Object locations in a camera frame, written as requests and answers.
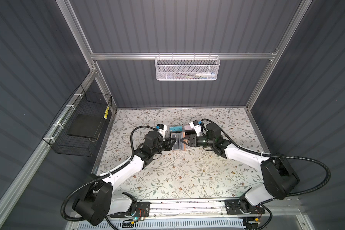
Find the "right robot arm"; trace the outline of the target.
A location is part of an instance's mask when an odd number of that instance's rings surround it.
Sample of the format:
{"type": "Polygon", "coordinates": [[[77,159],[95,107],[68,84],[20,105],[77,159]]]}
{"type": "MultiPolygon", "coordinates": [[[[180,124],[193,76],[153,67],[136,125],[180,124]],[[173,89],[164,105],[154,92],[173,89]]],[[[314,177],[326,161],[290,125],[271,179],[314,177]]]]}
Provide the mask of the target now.
{"type": "Polygon", "coordinates": [[[220,127],[209,123],[206,134],[190,134],[181,142],[190,147],[209,147],[216,155],[235,160],[261,173],[263,182],[250,188],[241,197],[242,209],[249,209],[270,199],[284,199],[300,182],[299,177],[286,159],[270,158],[267,154],[255,155],[223,138],[220,127]]]}

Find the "pink leather card wallet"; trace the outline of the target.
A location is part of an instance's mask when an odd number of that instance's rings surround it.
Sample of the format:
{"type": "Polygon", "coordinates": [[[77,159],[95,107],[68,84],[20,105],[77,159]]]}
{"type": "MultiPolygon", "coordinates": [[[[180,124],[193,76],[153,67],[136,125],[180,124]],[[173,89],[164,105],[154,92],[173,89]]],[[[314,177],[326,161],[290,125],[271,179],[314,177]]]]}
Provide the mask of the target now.
{"type": "Polygon", "coordinates": [[[186,151],[186,145],[183,142],[181,142],[181,139],[183,139],[184,137],[185,137],[184,132],[171,134],[171,138],[176,139],[176,142],[173,145],[172,150],[186,151]]]}

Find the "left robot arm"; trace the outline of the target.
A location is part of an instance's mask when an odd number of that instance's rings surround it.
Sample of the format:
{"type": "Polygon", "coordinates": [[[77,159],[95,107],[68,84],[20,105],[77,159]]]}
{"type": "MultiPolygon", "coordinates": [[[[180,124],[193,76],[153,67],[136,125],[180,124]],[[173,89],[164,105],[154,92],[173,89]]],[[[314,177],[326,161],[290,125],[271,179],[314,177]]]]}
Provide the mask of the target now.
{"type": "Polygon", "coordinates": [[[110,215],[133,215],[137,199],[127,192],[117,194],[116,189],[145,169],[155,155],[171,151],[175,143],[175,138],[166,138],[156,130],[149,131],[141,147],[131,148],[128,160],[106,173],[91,174],[88,182],[73,191],[62,204],[62,217],[68,221],[86,220],[96,226],[110,215]]]}

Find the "clear acrylic card holder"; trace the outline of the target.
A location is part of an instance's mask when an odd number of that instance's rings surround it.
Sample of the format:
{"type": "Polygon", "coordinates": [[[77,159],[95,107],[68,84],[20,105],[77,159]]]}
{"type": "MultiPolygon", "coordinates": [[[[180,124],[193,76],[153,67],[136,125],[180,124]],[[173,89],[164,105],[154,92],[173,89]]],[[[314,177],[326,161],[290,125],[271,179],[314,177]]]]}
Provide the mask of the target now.
{"type": "Polygon", "coordinates": [[[169,127],[170,137],[174,134],[197,135],[197,132],[190,125],[169,127]]]}

